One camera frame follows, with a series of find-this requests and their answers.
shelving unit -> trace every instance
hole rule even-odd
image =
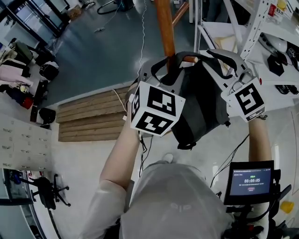
[[[252,69],[254,75],[262,80],[263,92],[261,92],[261,94],[265,101],[266,111],[294,106],[293,100],[299,98],[299,94],[294,95],[288,93],[287,95],[283,95],[276,89],[275,85],[291,84],[297,85],[299,89],[299,71],[292,66],[290,58],[286,55],[289,65],[283,65],[284,73],[279,77],[270,72],[267,62],[270,52],[260,44],[258,38],[260,34],[264,32],[299,46],[299,25],[296,24],[294,19],[287,17],[283,18],[280,25],[267,22],[266,19],[270,6],[268,0],[255,0],[253,7],[248,4],[248,2],[251,3],[249,0],[236,0],[237,3],[251,14],[248,26],[241,26],[237,24],[235,13],[230,2],[226,0],[224,0],[224,2],[232,23],[203,22],[202,20],[200,20],[198,24],[195,22],[194,51],[197,49],[201,35],[204,37],[210,49],[218,47],[215,43],[215,38],[235,36],[231,38],[230,41],[232,41],[232,43],[230,45],[234,45],[234,42],[236,42],[238,47],[237,53],[245,60],[247,66]],[[211,57],[206,51],[201,50],[197,52]],[[237,116],[229,106],[228,114],[230,117]]]

display screen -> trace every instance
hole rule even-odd
[[[269,193],[271,169],[233,170],[231,196],[246,196]]]

shoe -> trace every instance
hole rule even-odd
[[[168,162],[168,163],[172,163],[172,161],[173,161],[173,154],[172,154],[172,153],[167,153],[167,154],[165,154],[165,155],[162,157],[161,160],[166,161],[166,162]]]

black office chair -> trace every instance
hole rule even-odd
[[[33,182],[30,182],[28,180],[25,180],[23,178],[20,178],[20,181],[24,183],[28,183],[31,185],[34,185],[38,188],[37,192],[33,192],[31,190],[31,195],[33,198],[33,201],[36,201],[34,199],[34,196],[39,194],[39,197],[41,199],[42,204],[48,208],[48,209],[56,209],[55,202],[59,202],[60,200],[66,205],[71,206],[71,204],[67,204],[64,199],[60,196],[59,192],[63,190],[69,190],[70,188],[68,186],[58,189],[56,184],[56,177],[58,177],[58,174],[54,175],[54,184],[52,184],[47,178],[40,177],[37,179],[32,179]]]

cabinet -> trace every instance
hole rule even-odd
[[[51,131],[0,114],[0,167],[51,171]]]

